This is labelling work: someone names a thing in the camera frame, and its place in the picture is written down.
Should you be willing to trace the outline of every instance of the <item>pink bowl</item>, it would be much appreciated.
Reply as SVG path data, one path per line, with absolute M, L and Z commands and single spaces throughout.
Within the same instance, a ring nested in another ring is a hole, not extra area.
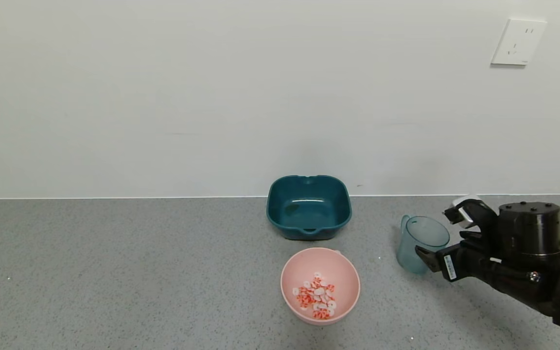
M 293 288 L 312 281 L 315 272 L 320 272 L 323 280 L 335 285 L 335 315 L 330 319 L 313 318 L 313 309 L 302 310 Z M 280 289 L 289 308 L 305 323 L 326 326 L 340 321 L 358 302 L 360 296 L 360 278 L 349 259 L 338 250 L 328 248 L 308 248 L 293 255 L 286 262 L 280 276 Z

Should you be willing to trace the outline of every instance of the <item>gray countertop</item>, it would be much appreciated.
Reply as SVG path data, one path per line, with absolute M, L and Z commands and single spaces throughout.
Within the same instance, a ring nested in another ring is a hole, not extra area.
M 452 198 L 354 197 L 322 242 L 283 239 L 263 198 L 0 200 L 0 350 L 560 349 L 551 319 L 486 284 L 398 266 L 402 215 L 445 222 Z M 360 273 L 358 304 L 331 326 L 298 320 L 280 294 L 284 263 L 310 246 Z

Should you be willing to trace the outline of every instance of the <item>measuring cup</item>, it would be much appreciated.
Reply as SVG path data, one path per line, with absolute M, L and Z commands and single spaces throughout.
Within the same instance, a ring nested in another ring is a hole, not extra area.
M 401 243 L 397 250 L 397 261 L 409 272 L 422 275 L 427 265 L 414 251 L 417 245 L 438 251 L 449 243 L 449 231 L 443 224 L 426 216 L 403 215 L 401 220 Z

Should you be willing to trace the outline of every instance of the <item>electrical outlet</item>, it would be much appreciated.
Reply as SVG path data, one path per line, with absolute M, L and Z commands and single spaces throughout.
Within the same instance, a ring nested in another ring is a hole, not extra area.
M 525 66 L 533 58 L 547 22 L 541 20 L 509 19 L 496 48 L 492 64 Z

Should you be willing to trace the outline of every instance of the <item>bowl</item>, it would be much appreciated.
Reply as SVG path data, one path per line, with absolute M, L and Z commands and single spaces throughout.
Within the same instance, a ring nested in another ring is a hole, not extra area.
M 304 281 L 312 281 L 315 272 L 322 275 L 322 279 L 334 284 L 333 296 L 336 309 L 329 319 L 316 319 L 313 309 L 299 307 L 297 297 L 293 295 L 293 288 L 304 285 Z M 317 326 L 327 326 L 345 317 L 358 302 L 360 296 L 360 277 L 353 264 L 338 250 L 328 248 L 308 248 L 293 255 L 286 262 L 280 276 L 282 296 L 291 311 L 302 321 Z
M 267 218 L 287 239 L 331 239 L 351 219 L 349 194 L 336 177 L 281 177 L 269 189 Z

